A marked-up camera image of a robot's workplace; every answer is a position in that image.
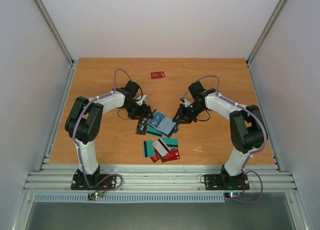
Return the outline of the navy blue card holder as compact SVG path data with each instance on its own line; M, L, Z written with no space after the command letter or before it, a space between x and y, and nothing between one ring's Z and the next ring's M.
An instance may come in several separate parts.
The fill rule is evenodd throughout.
M154 110L152 112L152 115L153 115L153 118L154 118L154 114L156 112L159 112L159 113L162 113L161 111L159 110ZM165 115L165 118L162 120L162 122L158 125L158 127L154 128L156 130L158 130L159 132L161 132L164 136L170 138L173 134L177 133L178 132L178 124L176 122L173 122L172 121L173 119L167 115Z

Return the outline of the blue card with chip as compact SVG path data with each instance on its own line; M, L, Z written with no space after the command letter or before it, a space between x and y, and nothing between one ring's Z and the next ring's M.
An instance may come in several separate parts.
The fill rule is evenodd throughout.
M156 112L154 115L153 115L153 118L152 119L149 119L148 120L148 124L150 126L152 126L153 128L156 128L158 127L158 125L162 122L162 120L165 118L166 116L160 112Z

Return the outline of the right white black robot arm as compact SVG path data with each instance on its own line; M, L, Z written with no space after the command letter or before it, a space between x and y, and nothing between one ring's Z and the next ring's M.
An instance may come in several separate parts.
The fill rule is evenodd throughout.
M177 124L198 121L203 111L214 111L229 121L230 138L233 145L228 161L222 165L219 174L204 175L207 190L248 190L245 182L245 168L249 159L262 151L267 144L268 134L260 109L256 105L243 105L223 96L218 89L205 89L196 81L188 87L193 102L184 97L173 117Z

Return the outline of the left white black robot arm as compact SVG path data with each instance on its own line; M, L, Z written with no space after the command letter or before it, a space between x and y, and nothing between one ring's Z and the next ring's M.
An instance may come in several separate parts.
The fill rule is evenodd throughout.
M130 80L124 87L94 98L76 98L65 123L65 130L77 152L78 168L72 177L72 190L114 190L119 175L102 174L96 158L95 139L99 134L103 114L124 109L131 120L153 118L146 103L147 96L136 94L141 87Z

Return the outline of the black card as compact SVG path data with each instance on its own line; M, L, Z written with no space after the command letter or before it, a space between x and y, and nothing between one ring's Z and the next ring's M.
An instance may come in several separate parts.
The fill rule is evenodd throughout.
M147 133L147 124L144 119L139 119L137 122L137 127L135 133L137 135L146 135Z

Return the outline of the teal card right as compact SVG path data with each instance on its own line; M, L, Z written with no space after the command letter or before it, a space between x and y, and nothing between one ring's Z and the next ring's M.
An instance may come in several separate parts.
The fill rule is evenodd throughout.
M152 135L152 136L156 136L156 137L162 137L163 136L163 134L160 131L158 131L158 130L152 128L152 127L149 127L147 129L146 133L148 135Z

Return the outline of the teal card middle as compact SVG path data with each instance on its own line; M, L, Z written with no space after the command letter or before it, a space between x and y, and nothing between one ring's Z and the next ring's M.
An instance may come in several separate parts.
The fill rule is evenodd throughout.
M169 148L176 149L179 146L179 140L177 138L162 138L162 140Z

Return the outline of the white card under teal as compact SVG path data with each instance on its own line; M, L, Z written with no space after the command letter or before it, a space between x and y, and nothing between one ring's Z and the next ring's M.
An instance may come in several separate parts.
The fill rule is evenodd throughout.
M166 145L166 143L161 138L153 142L152 145L162 157L164 157L171 151L171 149Z

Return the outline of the red card with chip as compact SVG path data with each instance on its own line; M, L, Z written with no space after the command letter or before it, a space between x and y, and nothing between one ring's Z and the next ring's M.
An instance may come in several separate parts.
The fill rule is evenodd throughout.
M177 148L172 148L166 155L161 158L162 163L179 160L180 153Z

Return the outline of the teal card left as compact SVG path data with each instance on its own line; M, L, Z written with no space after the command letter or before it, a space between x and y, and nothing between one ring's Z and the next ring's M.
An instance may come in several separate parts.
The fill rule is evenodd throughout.
M155 156L155 149L154 149L152 140L143 141L142 147L143 147L143 155L145 158Z

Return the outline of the lone red card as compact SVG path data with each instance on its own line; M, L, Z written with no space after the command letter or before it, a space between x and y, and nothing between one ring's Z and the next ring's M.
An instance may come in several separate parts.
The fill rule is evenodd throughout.
M163 79L165 78L165 72L164 71L156 71L150 73L151 79Z

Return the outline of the red card behind teal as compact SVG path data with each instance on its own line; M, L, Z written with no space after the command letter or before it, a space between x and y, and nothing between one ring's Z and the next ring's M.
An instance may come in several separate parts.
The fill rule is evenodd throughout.
M154 150L154 156L150 157L150 159L152 160L153 163L156 163L157 161L159 161L161 159L161 155L159 154L159 152L155 149Z

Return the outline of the left circuit board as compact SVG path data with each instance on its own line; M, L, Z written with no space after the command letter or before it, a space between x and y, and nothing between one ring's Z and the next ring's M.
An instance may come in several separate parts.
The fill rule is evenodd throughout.
M94 193L89 193L87 195L87 199L89 201L94 201L96 199L99 199L99 198L102 198L104 196L104 193L103 192L94 192Z

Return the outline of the circuit board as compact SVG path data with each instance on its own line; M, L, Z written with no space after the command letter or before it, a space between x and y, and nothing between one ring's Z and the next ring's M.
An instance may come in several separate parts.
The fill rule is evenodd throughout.
M234 191L231 191L231 192L225 192L224 193L224 196L227 198L227 199L234 199L234 198L239 198L243 195L244 193L243 192L234 192Z
M89 201L94 201L96 199L99 199L99 198L102 198L104 196L104 193L103 192L94 192L94 193L89 193L87 195L87 199Z

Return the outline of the right circuit board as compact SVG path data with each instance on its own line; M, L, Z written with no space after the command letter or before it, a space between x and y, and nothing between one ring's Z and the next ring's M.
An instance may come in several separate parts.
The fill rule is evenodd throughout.
M225 192L224 193L224 196L227 198L227 199L234 199L234 198L239 198L243 195L244 193L243 192L234 192L234 191L231 191L231 192Z

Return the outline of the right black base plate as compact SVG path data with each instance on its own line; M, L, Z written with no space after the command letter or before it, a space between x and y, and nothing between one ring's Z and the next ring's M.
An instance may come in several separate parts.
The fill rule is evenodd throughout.
M248 177L243 173L237 176L205 174L203 178L207 191L241 191L250 189Z

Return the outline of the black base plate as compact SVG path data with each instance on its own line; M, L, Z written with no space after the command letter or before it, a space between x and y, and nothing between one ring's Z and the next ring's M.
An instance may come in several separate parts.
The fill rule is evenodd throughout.
M207 191L241 191L250 189L248 177L243 173L237 176L205 174L203 178Z
M87 181L82 172L73 175L71 190L112 190L116 187L118 177L112 174L87 175Z

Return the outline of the left aluminium corner post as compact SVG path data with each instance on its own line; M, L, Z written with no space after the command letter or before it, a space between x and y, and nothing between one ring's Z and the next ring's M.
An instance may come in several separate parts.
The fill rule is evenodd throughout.
M56 28L47 8L45 7L44 3L42 0L33 0L38 8L38 10L40 11L44 21L46 22L49 30L51 31L52 35L54 36L55 40L57 41L60 49L62 50L66 60L68 61L68 63L72 66L74 64L74 60L71 57L71 54L69 52L69 50L67 49L61 35L59 34L58 29Z

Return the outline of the aluminium corner post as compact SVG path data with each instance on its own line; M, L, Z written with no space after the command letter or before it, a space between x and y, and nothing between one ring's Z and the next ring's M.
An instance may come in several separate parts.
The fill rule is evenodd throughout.
M45 7L44 3L42 0L33 0L38 8L38 10L40 11L44 21L46 22L49 30L51 31L52 35L54 36L55 40L57 41L60 49L62 50L66 60L68 61L68 63L72 66L74 64L74 60L71 57L71 54L69 52L69 50L67 49L61 35L59 34L58 29L56 28L47 8Z
M250 52L248 58L246 59L246 65L249 68L251 63L255 59L258 51L262 47L264 41L266 40L267 36L269 35L270 31L272 30L274 24L276 23L278 17L280 16L281 12L283 11L285 5L287 4L288 0L278 0L275 8L273 9L270 17L268 18L261 34L259 35L252 51Z

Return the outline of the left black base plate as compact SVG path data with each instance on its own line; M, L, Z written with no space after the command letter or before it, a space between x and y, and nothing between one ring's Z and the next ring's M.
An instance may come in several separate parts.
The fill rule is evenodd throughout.
M87 175L87 181L82 172L73 175L71 190L112 190L116 187L118 177L112 174Z

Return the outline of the aluminium rail frame front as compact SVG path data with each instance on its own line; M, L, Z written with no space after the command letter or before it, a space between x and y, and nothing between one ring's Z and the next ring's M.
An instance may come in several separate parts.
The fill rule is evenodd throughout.
M249 192L258 193L263 186L265 193L297 192L290 172L279 171L274 165L250 165L248 169ZM205 174L220 173L219 165L166 165L166 164L102 164L103 174L120 174L124 178L119 192L123 193L203 193L201 183ZM69 192L76 165L44 164L40 171L29 172L24 191Z

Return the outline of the right aluminium corner post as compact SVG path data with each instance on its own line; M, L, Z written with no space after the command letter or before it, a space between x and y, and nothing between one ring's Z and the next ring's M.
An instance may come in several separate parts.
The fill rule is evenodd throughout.
M266 40L267 36L269 35L270 31L272 30L274 24L276 23L278 17L280 16L281 12L283 11L285 5L287 4L288 0L278 0L275 8L273 9L270 17L268 18L261 34L259 35L252 51L250 52L248 58L246 59L246 65L249 68L251 63L255 59L258 51L262 47L264 41Z

